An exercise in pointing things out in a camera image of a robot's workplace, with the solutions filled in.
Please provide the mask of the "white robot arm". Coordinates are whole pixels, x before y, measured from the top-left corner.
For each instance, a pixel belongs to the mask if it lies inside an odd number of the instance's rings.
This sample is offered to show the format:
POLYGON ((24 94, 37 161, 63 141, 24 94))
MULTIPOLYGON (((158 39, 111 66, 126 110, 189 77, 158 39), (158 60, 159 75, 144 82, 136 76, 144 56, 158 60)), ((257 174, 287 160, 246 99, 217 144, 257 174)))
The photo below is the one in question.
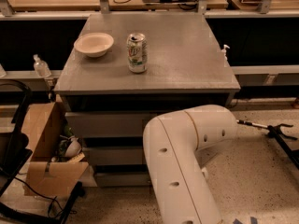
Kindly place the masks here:
POLYGON ((219 105, 170 112, 148 122, 143 148, 164 224, 222 223, 197 157, 204 149, 227 148, 236 131, 235 116, 219 105))

